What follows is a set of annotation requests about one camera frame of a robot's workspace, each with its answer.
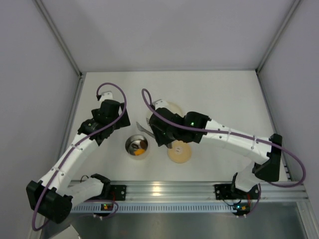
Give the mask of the metal serving tongs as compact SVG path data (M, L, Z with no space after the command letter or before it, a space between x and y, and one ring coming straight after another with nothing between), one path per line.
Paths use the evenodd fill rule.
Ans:
M151 131L147 130L143 126L141 126L138 122L136 122L137 128L139 131L146 133L153 139L155 139L158 147L165 145L166 148L172 149L173 140L169 139L168 136L161 130L157 128L151 128Z

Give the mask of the steel lunch box bowl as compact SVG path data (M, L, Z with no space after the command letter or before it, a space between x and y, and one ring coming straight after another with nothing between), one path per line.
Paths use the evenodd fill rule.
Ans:
M145 136L141 134L135 134L126 140L125 150L130 158L135 160L143 160L148 156L150 144Z

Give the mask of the orange fish-shaped food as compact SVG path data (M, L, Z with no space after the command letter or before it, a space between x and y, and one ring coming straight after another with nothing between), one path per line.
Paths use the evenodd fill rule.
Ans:
M145 153L145 150L142 149L142 148L139 148L139 149L137 149L137 150L134 151L134 155L135 155L135 156L139 156L139 155L142 155L142 154L144 154L144 153Z

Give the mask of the dark brown chocolate piece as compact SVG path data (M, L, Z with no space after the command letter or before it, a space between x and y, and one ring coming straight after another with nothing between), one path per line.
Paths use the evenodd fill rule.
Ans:
M132 147L133 149L139 149L139 148L140 148L140 146L137 145L137 144L135 144L135 143L132 143L132 144L131 144L131 147Z

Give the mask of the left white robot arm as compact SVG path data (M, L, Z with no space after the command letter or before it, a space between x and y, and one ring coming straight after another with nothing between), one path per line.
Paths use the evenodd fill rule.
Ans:
M34 214L59 224L75 206L86 200L109 198L111 181L93 174L77 186L70 186L75 173L88 156L115 130L130 126L126 102L103 100L92 118L84 121L71 145L57 163L38 181L30 181L26 192Z

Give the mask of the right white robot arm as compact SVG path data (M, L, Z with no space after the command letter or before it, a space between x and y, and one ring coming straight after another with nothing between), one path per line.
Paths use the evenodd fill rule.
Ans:
M202 139L208 139L216 146L249 158L251 163L233 176L233 190L249 192L260 182L273 183L280 179L282 137L279 134L269 138L245 135L209 116L197 112L180 116L164 107L151 114L148 124L158 146L169 145L176 140L200 143Z

